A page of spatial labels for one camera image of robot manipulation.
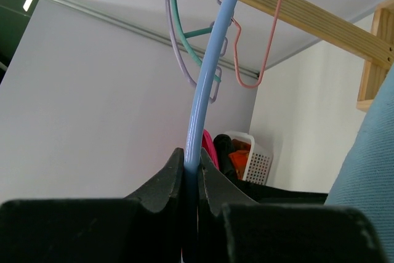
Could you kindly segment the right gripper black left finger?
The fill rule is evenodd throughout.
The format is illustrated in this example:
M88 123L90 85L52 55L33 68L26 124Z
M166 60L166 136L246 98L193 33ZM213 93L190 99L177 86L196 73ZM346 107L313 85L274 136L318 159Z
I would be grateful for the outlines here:
M124 198L10 200L2 262L179 262L183 150Z

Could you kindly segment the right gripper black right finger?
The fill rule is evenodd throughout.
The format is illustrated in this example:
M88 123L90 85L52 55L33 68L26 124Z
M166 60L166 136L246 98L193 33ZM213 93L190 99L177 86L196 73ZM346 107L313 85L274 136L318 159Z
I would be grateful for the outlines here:
M258 203L202 152L198 262L387 262L358 210L287 199Z

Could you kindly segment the light blue trousers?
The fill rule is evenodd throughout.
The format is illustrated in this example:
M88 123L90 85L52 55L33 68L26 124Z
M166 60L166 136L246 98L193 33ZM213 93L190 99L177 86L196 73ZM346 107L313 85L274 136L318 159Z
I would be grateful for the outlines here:
M393 70L369 107L325 203L361 211L393 262Z

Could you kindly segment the blue plastic hanger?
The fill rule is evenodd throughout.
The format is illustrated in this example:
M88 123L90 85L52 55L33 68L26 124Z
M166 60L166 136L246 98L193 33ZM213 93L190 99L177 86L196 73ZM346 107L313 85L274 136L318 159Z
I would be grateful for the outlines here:
M219 54L228 30L228 24L238 0L223 0L217 14L199 73L184 152L183 179L185 185L184 213L182 214L182 259L198 260L198 166L209 96Z

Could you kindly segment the magenta trousers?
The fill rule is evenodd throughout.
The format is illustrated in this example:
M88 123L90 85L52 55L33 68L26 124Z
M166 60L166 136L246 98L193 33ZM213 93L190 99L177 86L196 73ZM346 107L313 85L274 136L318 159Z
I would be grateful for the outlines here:
M213 140L211 138L211 135L207 130L203 131L202 147L205 149L205 151L207 151L207 154L211 158L214 166L219 170L220 166L217 158L217 152Z

